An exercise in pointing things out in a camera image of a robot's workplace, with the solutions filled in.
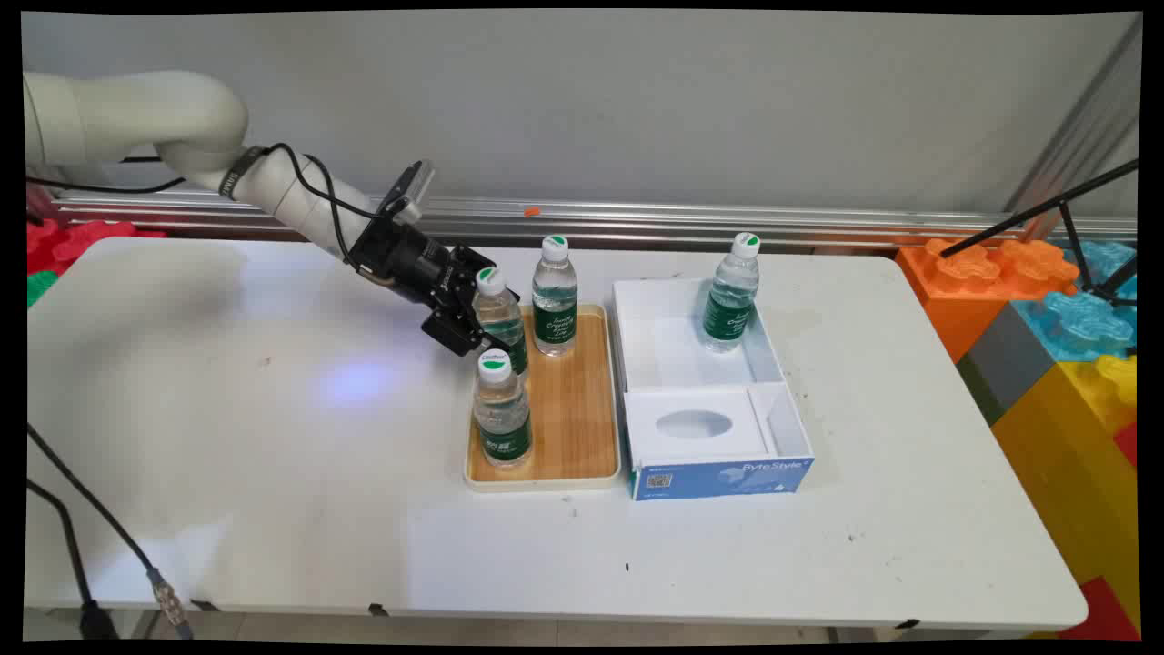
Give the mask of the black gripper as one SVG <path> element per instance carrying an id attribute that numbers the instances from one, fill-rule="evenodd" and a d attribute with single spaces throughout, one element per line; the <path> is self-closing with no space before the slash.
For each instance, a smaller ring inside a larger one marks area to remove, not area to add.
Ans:
<path id="1" fill-rule="evenodd" d="M 386 215 L 374 218 L 348 254 L 357 272 L 369 282 L 430 307 L 421 332 L 457 357 L 494 347 L 471 308 L 475 298 L 508 296 L 513 302 L 521 299 L 492 259 L 461 242 L 443 245 L 413 225 Z"/>

